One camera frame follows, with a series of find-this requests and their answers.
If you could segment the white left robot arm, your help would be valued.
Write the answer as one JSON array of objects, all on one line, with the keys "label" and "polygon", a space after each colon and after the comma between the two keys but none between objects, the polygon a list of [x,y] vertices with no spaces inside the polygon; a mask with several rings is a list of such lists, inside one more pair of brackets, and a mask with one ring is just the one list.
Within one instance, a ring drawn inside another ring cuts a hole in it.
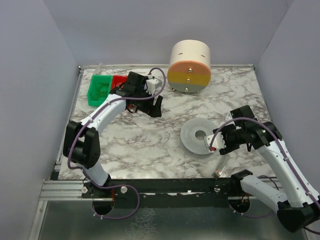
[{"label": "white left robot arm", "polygon": [[122,112],[135,107],[152,118],[162,116],[161,106],[166,80],[152,73],[144,76],[129,72],[127,80],[110,90],[105,101],[81,121],[66,125],[62,154],[71,170],[82,170],[85,177],[98,188],[108,188],[111,176],[99,162],[100,135]]}]

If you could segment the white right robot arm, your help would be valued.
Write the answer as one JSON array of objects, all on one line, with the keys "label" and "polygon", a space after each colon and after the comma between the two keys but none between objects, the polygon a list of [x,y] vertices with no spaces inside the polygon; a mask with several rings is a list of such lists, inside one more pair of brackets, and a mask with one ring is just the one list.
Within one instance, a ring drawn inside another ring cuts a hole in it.
[{"label": "white right robot arm", "polygon": [[246,145],[269,164],[280,182],[279,191],[261,181],[248,170],[231,176],[232,190],[247,193],[272,209],[282,226],[291,233],[305,229],[320,219],[320,194],[308,182],[291,157],[277,127],[270,121],[261,123],[251,107],[245,105],[230,111],[231,119],[204,137],[210,152],[229,154]]}]

